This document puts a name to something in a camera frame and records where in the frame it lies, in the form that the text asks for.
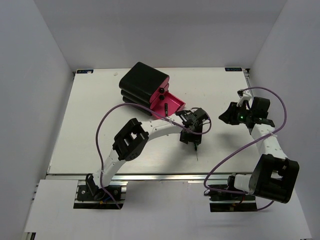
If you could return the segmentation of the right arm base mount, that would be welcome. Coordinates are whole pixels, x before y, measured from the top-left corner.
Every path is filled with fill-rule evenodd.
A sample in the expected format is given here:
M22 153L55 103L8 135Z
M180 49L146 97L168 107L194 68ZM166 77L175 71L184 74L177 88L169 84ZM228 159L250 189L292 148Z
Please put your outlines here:
M256 197L245 194L235 194L206 189L203 192L209 197L209 207L212 213L257 212Z

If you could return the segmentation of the small green precision screwdriver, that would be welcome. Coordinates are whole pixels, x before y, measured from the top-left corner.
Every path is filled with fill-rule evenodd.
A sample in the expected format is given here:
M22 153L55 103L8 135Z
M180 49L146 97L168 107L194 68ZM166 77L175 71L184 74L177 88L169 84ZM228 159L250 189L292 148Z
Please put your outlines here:
M167 103L164 104L164 113L165 113L165 116L167 117L168 116L168 104Z

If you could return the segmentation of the pink drawer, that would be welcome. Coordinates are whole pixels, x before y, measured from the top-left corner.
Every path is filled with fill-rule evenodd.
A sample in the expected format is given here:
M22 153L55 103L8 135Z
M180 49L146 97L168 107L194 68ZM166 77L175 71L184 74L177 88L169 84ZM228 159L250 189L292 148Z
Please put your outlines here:
M155 96L154 102L157 103L159 101L163 101L166 97L166 94L169 93L168 89L160 88Z
M169 92L166 94L164 100L158 102L153 101L150 109L153 112L165 117L165 103L168 104L168 117L175 114L176 112L181 111L186 105L183 100L177 98L175 95Z
M169 80L170 80L170 78L169 77L167 77L160 85L159 85L159 87L157 88L157 93L159 93L159 94L164 94L167 90L168 90L168 88L169 88Z

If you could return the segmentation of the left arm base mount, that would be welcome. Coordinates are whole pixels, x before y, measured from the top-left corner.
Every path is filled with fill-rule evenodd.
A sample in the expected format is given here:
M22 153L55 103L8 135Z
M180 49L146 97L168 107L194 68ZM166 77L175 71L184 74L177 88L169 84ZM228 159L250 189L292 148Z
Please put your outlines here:
M120 210L125 202L126 187L123 185L109 185L105 187L109 192L99 188L92 174L87 174L84 184L78 184L74 199L74 209Z

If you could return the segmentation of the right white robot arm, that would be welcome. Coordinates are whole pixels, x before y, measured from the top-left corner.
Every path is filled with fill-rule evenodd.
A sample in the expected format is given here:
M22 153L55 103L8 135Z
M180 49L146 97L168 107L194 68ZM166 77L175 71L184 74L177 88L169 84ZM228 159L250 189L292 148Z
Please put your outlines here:
M226 195L236 200L246 193L286 204L291 199L300 166L288 158L274 135L275 124L268 119L270 100L254 97L251 107L247 107L248 102L248 97L231 102L219 116L229 125L244 124L260 155L251 174L233 173L228 177Z

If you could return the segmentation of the pink bottom drawer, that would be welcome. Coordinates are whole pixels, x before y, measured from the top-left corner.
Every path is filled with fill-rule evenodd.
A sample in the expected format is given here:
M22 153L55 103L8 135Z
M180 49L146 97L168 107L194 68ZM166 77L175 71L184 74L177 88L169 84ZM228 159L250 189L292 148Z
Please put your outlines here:
M175 114L176 112L181 111L186 105L183 100L177 98L175 95L169 92L166 94L164 100L158 102L153 101L150 109L153 112L165 117L165 103L168 104L168 117Z

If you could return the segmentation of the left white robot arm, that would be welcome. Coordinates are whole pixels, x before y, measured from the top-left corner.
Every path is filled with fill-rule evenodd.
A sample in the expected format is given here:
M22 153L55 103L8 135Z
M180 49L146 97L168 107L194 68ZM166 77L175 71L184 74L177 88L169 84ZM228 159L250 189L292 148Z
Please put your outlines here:
M136 159L148 142L163 136L180 134L180 140L187 144L190 140L184 139L185 135L201 136L208 133L208 131L202 132L199 128L205 121L211 120L202 108L197 108L195 111L178 111L170 117L160 116L159 119L152 121L138 121L137 118L132 118L114 136L111 151L107 158L103 158L99 146L99 133L110 113L108 111L105 114L95 133L101 167L96 173L89 174L85 180L88 193L96 200L105 196L105 189L110 185L114 175L126 162Z

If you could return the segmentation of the pink top drawer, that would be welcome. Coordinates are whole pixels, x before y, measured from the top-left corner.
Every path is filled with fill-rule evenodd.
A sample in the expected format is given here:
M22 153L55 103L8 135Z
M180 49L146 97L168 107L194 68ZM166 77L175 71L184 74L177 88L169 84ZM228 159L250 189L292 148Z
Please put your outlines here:
M157 88L157 93L159 93L159 94L164 94L167 90L168 90L168 88L169 88L169 80L170 80L170 78L169 77L167 77L160 85L159 85L159 87Z

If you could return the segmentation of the black drawer cabinet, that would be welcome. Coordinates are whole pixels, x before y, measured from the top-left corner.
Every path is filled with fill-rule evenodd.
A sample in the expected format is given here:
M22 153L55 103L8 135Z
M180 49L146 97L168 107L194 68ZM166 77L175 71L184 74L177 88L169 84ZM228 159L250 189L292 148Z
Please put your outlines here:
M137 62L119 82L122 100L125 103L139 104L150 109L158 87L167 77L170 76L142 62Z

